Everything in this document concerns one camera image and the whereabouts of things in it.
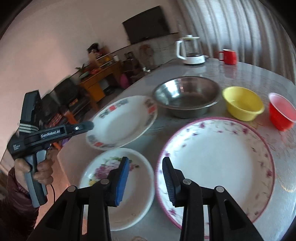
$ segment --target television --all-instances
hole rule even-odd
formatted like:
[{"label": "television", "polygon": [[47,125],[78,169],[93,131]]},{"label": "television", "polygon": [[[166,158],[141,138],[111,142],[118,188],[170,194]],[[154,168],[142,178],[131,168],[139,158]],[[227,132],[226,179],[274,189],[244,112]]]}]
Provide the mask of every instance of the television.
[{"label": "television", "polygon": [[122,24],[131,44],[170,34],[160,6],[139,13]]}]

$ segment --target sleeve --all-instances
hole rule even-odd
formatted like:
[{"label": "sleeve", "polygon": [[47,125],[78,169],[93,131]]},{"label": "sleeve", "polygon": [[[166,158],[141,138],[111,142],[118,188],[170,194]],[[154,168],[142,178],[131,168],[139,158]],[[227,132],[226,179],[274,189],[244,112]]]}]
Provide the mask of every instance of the sleeve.
[{"label": "sleeve", "polygon": [[6,226],[13,232],[19,232],[25,239],[33,231],[39,208],[32,206],[28,191],[15,179],[12,168],[7,178],[7,197],[0,203],[0,216]]}]

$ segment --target screw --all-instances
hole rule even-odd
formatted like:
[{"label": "screw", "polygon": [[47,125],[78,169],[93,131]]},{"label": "screw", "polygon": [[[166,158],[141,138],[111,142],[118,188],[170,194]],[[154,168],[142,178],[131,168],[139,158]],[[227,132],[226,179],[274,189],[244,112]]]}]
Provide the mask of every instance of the screw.
[{"label": "screw", "polygon": [[109,183],[109,179],[107,179],[107,178],[104,178],[101,180],[101,184],[103,184],[103,185],[106,185],[108,183]]},{"label": "screw", "polygon": [[224,188],[221,186],[216,187],[217,192],[224,192]]},{"label": "screw", "polygon": [[183,183],[186,185],[189,185],[189,184],[191,184],[191,180],[186,178],[183,180]]},{"label": "screw", "polygon": [[75,186],[70,186],[70,187],[67,188],[68,192],[74,192],[75,190],[76,190]]}]

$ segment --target plate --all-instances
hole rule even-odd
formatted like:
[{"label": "plate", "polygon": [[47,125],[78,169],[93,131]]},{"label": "plate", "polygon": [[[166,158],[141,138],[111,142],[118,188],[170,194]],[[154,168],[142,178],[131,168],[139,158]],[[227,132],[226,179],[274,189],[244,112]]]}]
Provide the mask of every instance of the plate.
[{"label": "plate", "polygon": [[[225,187],[252,222],[262,214],[274,189],[274,162],[266,142],[256,130],[228,118],[211,117],[192,122],[166,143],[155,171],[158,200],[179,228],[183,208],[175,208],[169,201],[162,172],[162,160],[166,156],[175,169],[198,185]],[[205,238],[209,238],[205,205],[204,219]]]},{"label": "plate", "polygon": [[86,141],[99,150],[122,147],[140,137],[154,123],[157,105],[148,96],[131,96],[107,106],[93,119]]},{"label": "plate", "polygon": [[[154,198],[154,172],[148,160],[139,152],[128,148],[116,148],[97,156],[86,168],[79,188],[93,185],[106,178],[112,169],[118,168],[123,156],[130,159],[130,171],[123,199],[118,207],[109,207],[111,231],[127,229],[139,222],[148,212]],[[87,218],[88,205],[83,216]]]}]

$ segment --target desk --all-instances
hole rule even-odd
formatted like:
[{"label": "desk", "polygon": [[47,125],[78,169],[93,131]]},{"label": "desk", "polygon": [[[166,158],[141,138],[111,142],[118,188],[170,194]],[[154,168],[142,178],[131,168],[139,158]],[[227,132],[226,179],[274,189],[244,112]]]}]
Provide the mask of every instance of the desk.
[{"label": "desk", "polygon": [[[247,124],[254,127],[268,143],[276,167],[276,182],[267,208],[254,225],[265,241],[281,240],[296,210],[296,126],[286,132],[279,132],[272,125],[268,117],[268,93],[277,92],[295,105],[295,85],[278,74],[250,64],[237,63],[231,66],[218,59],[208,59],[200,66],[185,66],[180,60],[172,60],[134,83],[112,102],[134,95],[151,96],[154,88],[165,80],[191,75],[214,80],[222,89],[232,85],[245,87],[262,98],[265,112]],[[205,116],[231,117],[224,100],[214,105]],[[154,124],[141,137],[124,147],[140,152],[154,168],[164,144],[178,129],[193,120],[172,117],[166,109],[159,107]],[[100,153],[91,148],[85,141],[85,134],[81,134],[72,137],[57,158],[69,183],[79,185],[84,169]],[[169,241],[179,239],[180,229],[166,217],[155,197],[149,212],[140,222],[126,230],[112,232],[112,236],[114,240],[120,241],[131,241],[135,236],[148,241]]]},{"label": "desk", "polygon": [[105,94],[99,85],[99,81],[104,79],[110,74],[114,76],[114,78],[116,79],[116,82],[110,81],[109,85],[118,86],[120,84],[120,76],[122,75],[122,65],[120,61],[115,62],[114,64],[111,64],[105,69],[102,69],[99,73],[92,75],[91,77],[81,82],[79,85],[85,88],[89,92],[91,98],[95,102],[98,102],[103,97],[105,97]]}]

